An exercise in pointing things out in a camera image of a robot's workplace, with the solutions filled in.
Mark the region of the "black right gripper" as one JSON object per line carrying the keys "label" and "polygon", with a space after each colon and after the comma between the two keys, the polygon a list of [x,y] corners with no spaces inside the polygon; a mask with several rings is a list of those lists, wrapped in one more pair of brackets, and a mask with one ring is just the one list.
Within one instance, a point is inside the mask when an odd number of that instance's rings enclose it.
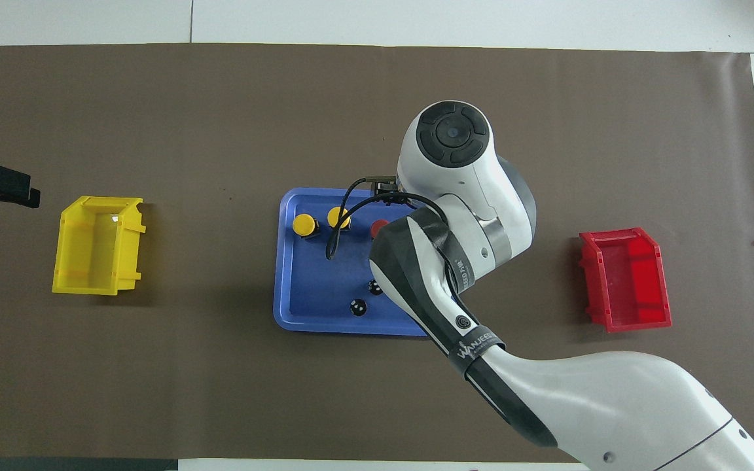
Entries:
{"label": "black right gripper", "polygon": [[396,180],[375,180],[372,182],[372,196],[379,200],[409,200],[402,184]]}

